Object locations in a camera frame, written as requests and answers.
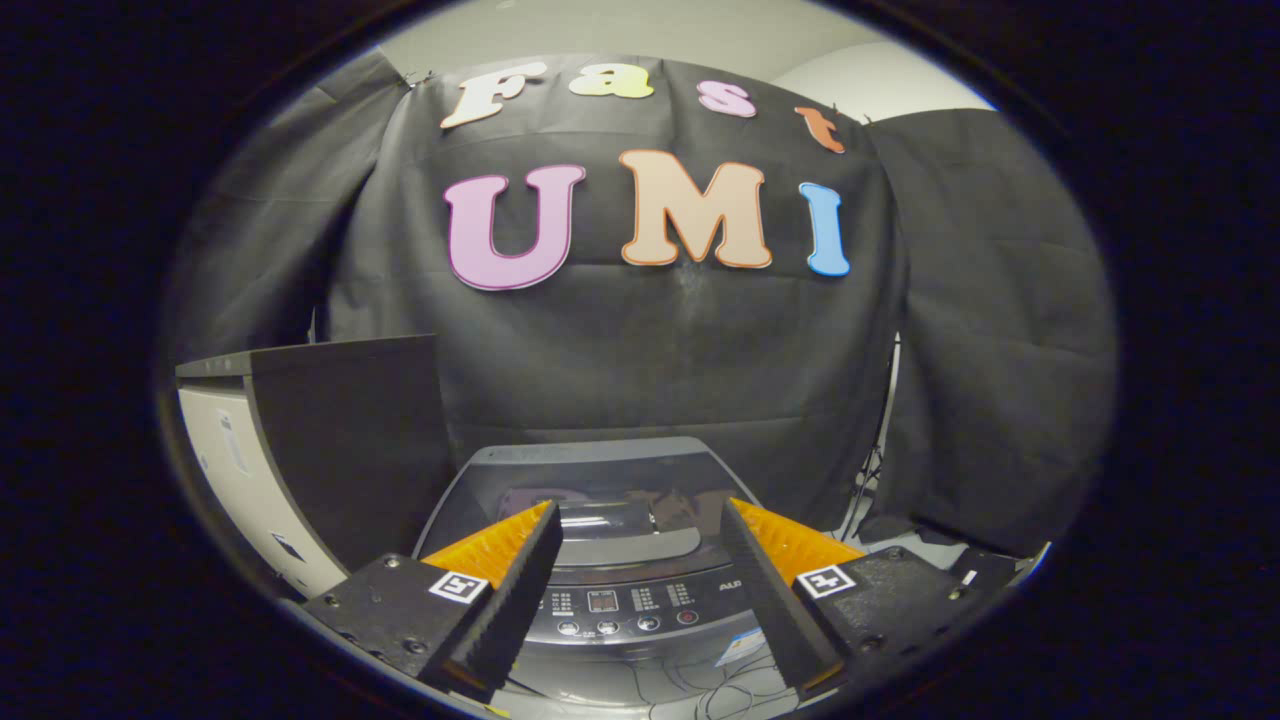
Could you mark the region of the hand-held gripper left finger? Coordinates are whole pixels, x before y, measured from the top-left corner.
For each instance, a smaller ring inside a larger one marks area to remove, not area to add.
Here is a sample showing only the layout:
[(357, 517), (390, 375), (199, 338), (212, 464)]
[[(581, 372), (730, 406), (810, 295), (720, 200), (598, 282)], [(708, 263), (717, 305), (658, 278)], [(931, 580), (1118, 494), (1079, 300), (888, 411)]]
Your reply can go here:
[(283, 603), (326, 671), (378, 706), (488, 706), (507, 683), (563, 542), (547, 500), (415, 559), (383, 553)]

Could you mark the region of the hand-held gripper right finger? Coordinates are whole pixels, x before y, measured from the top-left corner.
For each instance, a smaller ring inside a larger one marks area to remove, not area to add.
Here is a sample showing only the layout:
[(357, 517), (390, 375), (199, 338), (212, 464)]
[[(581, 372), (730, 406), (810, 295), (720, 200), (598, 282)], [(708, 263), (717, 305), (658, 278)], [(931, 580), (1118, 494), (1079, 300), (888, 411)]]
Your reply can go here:
[(998, 598), (901, 546), (863, 553), (739, 498), (724, 502), (719, 529), (776, 666), (801, 698), (904, 679)]

